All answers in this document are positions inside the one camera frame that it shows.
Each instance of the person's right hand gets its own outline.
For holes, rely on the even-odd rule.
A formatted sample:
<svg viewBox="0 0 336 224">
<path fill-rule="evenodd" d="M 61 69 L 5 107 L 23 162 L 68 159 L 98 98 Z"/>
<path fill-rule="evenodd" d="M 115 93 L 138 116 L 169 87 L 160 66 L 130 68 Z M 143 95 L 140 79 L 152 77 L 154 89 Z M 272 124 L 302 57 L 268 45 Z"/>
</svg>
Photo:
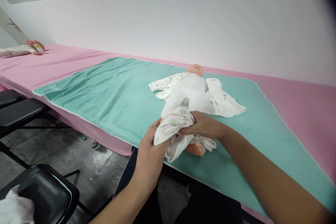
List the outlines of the person's right hand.
<svg viewBox="0 0 336 224">
<path fill-rule="evenodd" d="M 190 112 L 195 118 L 195 124 L 179 130 L 181 134 L 192 135 L 198 134 L 207 138 L 222 138 L 231 129 L 229 126 L 199 112 Z"/>
</svg>

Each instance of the chair seat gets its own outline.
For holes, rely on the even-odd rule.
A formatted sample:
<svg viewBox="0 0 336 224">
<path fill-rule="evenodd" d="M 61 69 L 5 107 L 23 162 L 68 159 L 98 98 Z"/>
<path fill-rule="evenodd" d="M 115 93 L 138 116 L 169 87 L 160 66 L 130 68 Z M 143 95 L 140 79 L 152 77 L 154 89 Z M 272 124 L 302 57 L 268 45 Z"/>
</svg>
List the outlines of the chair seat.
<svg viewBox="0 0 336 224">
<path fill-rule="evenodd" d="M 11 104 L 24 100 L 18 92 L 14 90 L 5 90 L 0 92 L 0 109 Z"/>
<path fill-rule="evenodd" d="M 79 200 L 79 191 L 49 165 L 33 166 L 0 190 L 4 199 L 14 186 L 19 186 L 19 195 L 31 199 L 35 205 L 35 224 L 66 223 Z"/>
<path fill-rule="evenodd" d="M 0 109 L 0 127 L 29 123 L 50 108 L 36 99 L 26 99 Z"/>
</svg>

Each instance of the black chair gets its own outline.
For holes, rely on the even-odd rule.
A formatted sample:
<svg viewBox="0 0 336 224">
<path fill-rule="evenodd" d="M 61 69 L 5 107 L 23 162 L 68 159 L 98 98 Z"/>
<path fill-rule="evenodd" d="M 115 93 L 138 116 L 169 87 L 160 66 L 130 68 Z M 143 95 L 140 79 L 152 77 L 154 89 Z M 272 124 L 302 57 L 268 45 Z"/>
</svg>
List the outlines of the black chair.
<svg viewBox="0 0 336 224">
<path fill-rule="evenodd" d="M 37 118 L 50 120 L 51 116 L 47 114 L 50 108 L 36 99 L 24 99 L 24 97 L 18 97 L 18 93 L 15 94 L 7 91 L 0 92 L 0 106 L 2 106 L 0 109 L 0 139 L 17 129 L 69 128 L 69 126 L 61 126 L 52 121 L 55 126 L 24 126 Z M 24 168 L 27 169 L 30 167 L 13 154 L 10 148 L 2 142 L 0 142 L 0 151 L 4 152 Z"/>
<path fill-rule="evenodd" d="M 62 176 L 50 165 L 32 166 L 0 190 L 0 200 L 9 190 L 20 185 L 19 196 L 34 202 L 35 224 L 67 223 L 77 205 L 92 216 L 93 213 L 79 202 L 78 189 L 65 179 L 79 172 L 76 170 Z"/>
<path fill-rule="evenodd" d="M 0 92 L 0 109 L 11 104 L 17 103 L 25 98 L 14 90 L 6 90 Z"/>
</svg>

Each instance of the baby doll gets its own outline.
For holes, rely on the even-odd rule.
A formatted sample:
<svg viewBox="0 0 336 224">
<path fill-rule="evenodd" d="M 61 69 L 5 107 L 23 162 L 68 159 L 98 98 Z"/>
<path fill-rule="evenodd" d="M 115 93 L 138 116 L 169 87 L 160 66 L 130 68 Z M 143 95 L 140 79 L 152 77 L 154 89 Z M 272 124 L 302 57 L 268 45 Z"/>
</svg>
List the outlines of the baby doll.
<svg viewBox="0 0 336 224">
<path fill-rule="evenodd" d="M 44 53 L 44 45 L 37 40 L 26 40 L 26 44 L 0 49 L 0 57 L 15 57 L 30 53 L 34 55 L 42 55 Z"/>
<path fill-rule="evenodd" d="M 162 95 L 167 95 L 166 104 L 161 112 L 161 122 L 166 114 L 182 104 L 188 106 L 189 111 L 203 112 L 207 84 L 203 79 L 203 69 L 200 65 L 191 65 L 184 73 L 168 77 L 171 83 L 164 89 Z M 189 144 L 186 150 L 194 155 L 203 156 L 204 151 L 200 143 Z"/>
</svg>

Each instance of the patterned baby clothing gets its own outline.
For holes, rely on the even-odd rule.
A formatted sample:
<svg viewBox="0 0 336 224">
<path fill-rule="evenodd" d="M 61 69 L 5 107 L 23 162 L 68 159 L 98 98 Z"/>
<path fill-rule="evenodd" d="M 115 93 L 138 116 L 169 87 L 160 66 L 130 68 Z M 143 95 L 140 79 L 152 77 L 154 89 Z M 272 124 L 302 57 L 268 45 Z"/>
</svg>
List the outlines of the patterned baby clothing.
<svg viewBox="0 0 336 224">
<path fill-rule="evenodd" d="M 190 83 L 188 83 L 187 80 L 183 80 L 183 82 L 180 83 L 180 80 L 188 75 L 191 74 L 188 72 L 183 72 L 171 75 L 167 78 L 163 78 L 150 83 L 149 87 L 152 92 L 161 91 L 156 94 L 156 97 L 161 100 L 167 101 L 169 95 L 173 92 L 177 84 L 180 89 L 188 88 Z M 247 110 L 246 107 L 240 105 L 232 96 L 222 90 L 222 84 L 218 79 L 207 78 L 205 82 L 206 85 L 204 88 L 206 93 L 204 107 L 203 109 L 198 109 L 198 111 L 214 116 L 220 115 L 222 117 L 233 117 Z M 178 106 L 188 108 L 188 106 L 184 103 L 179 104 Z"/>
<path fill-rule="evenodd" d="M 178 107 L 167 113 L 164 121 L 157 128 L 154 136 L 154 145 L 161 144 L 172 137 L 171 144 L 164 155 L 169 163 L 178 158 L 188 144 L 198 142 L 204 152 L 206 149 L 209 151 L 216 149 L 217 144 L 214 139 L 200 135 L 183 135 L 179 133 L 181 128 L 189 127 L 193 124 L 195 124 L 193 115 L 186 108 Z"/>
</svg>

